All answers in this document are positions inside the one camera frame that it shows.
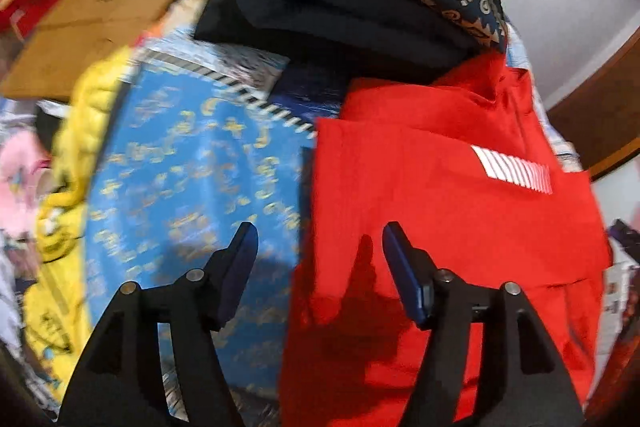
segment red hoodie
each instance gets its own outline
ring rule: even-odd
[[[395,426],[428,333],[406,318],[382,253],[399,221],[468,283],[519,283],[581,400],[593,378],[609,245],[586,172],[562,172],[531,80],[480,55],[432,86],[354,81],[318,123],[312,237],[296,269],[280,399],[285,427]],[[472,412],[474,325],[458,417]]]

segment cardboard box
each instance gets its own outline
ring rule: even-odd
[[[174,0],[61,0],[40,21],[0,92],[67,102],[82,72],[133,44]]]

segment striped trim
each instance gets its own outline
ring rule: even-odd
[[[318,135],[313,124],[300,120],[300,118],[292,115],[290,110],[277,103],[273,103],[268,100],[261,100],[260,98],[255,97],[252,91],[240,82],[240,80],[236,80],[222,73],[216,73],[215,71],[201,66],[200,64],[196,64],[195,62],[190,62],[183,58],[174,57],[173,55],[162,52],[146,50],[146,52],[140,53],[136,58],[141,62],[159,60],[165,64],[182,68],[183,70],[192,71],[193,73],[200,74],[202,76],[208,76],[213,80],[222,82],[228,87],[229,91],[236,93],[238,99],[245,103],[247,108],[258,110],[265,116],[271,115],[271,120],[282,120],[284,122],[284,127],[293,127],[296,133],[306,132],[309,140],[314,139]]]
[[[549,167],[472,145],[484,172],[494,180],[552,194]]]

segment yellow fabric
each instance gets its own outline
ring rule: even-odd
[[[78,79],[53,145],[51,168],[62,188],[44,199],[36,220],[43,264],[24,295],[25,332],[58,400],[91,334],[84,298],[84,200],[130,56],[129,48],[121,49]]]

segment pink fabric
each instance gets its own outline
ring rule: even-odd
[[[0,229],[9,239],[27,240],[22,247],[8,249],[9,259],[25,275],[35,275],[39,265],[31,231],[38,211],[38,182],[49,165],[47,152],[30,130],[15,134],[0,150]],[[12,190],[18,174],[19,188]]]

